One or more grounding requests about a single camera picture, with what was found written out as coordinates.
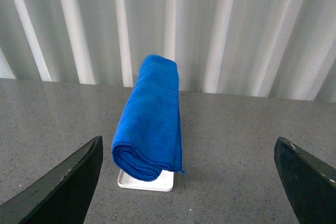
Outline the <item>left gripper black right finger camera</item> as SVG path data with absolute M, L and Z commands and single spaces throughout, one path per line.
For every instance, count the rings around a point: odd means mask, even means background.
M 300 223 L 335 223 L 335 168 L 284 137 L 277 138 L 275 165 Z

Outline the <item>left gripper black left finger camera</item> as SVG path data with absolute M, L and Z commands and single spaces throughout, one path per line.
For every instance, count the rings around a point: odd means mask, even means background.
M 1 205 L 1 223 L 84 223 L 103 161 L 96 136 Z

